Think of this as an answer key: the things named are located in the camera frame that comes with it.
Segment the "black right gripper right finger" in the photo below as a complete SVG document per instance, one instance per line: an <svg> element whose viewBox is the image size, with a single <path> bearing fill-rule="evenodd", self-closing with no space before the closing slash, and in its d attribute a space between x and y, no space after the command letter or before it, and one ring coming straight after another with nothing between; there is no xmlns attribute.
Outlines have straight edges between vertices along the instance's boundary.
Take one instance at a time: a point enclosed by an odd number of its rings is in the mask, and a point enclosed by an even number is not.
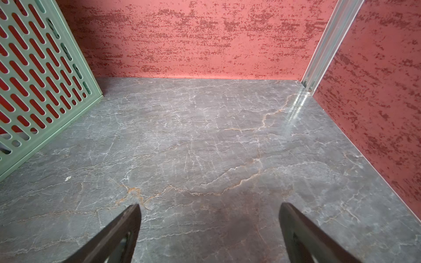
<svg viewBox="0 0 421 263"><path fill-rule="evenodd" d="M341 247L293 204L282 203L278 218L290 262L360 262L359 259Z"/></svg>

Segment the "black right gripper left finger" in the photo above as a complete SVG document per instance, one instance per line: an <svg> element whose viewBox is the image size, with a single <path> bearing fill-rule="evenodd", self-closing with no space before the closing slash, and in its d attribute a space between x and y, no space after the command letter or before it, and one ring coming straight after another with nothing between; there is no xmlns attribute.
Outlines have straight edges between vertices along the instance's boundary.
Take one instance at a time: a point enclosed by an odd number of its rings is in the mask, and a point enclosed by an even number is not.
<svg viewBox="0 0 421 263"><path fill-rule="evenodd" d="M140 206L130 205L65 262L130 263L140 226Z"/></svg>

